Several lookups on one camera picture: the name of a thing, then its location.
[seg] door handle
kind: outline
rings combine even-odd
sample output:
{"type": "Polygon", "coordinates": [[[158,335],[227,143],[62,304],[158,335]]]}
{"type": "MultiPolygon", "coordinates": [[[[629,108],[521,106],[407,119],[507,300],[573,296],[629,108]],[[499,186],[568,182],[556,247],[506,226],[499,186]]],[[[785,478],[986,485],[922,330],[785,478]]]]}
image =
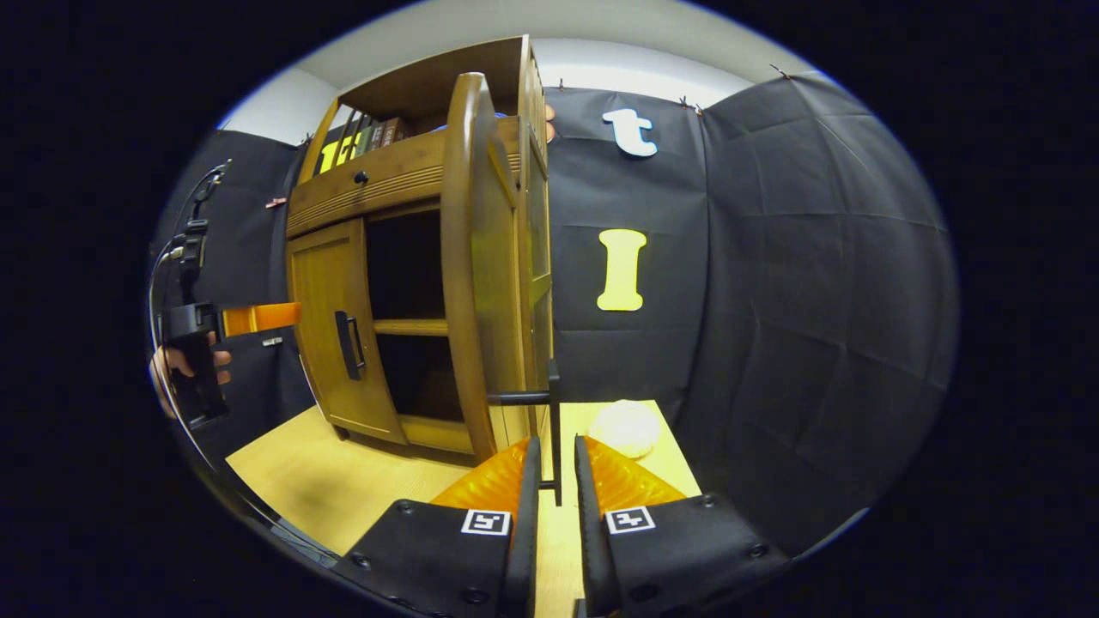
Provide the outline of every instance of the door handle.
{"type": "Polygon", "coordinates": [[[344,366],[347,368],[347,377],[351,379],[362,379],[358,371],[366,367],[366,356],[363,355],[363,340],[358,335],[358,320],[355,318],[348,318],[346,311],[336,311],[336,334],[340,336],[340,350],[344,355],[344,366]],[[355,351],[352,350],[351,333],[347,331],[347,325],[355,330],[355,343],[358,345],[358,356],[362,358],[357,363],[355,362],[355,351]]]}

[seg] white ball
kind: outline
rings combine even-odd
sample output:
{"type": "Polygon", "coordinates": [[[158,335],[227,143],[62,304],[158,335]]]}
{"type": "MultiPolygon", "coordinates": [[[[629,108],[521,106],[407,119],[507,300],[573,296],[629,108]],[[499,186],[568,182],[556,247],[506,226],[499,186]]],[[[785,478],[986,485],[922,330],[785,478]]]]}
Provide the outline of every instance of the white ball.
{"type": "Polygon", "coordinates": [[[660,437],[660,420],[656,415],[640,401],[620,399],[596,415],[588,435],[628,457],[643,457],[660,437]]]}

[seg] bookshelf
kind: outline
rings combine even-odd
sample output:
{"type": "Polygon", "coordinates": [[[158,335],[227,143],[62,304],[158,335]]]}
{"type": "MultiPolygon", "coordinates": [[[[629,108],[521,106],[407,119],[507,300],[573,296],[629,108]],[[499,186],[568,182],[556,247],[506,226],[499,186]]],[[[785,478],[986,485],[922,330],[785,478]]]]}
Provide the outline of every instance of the bookshelf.
{"type": "Polygon", "coordinates": [[[287,276],[325,419],[341,437],[481,461],[535,432],[533,409],[487,404],[546,388],[553,350],[545,99],[529,37],[370,79],[333,101],[317,136],[288,201],[287,276]],[[407,134],[356,155],[367,118],[399,118],[407,134]]]}

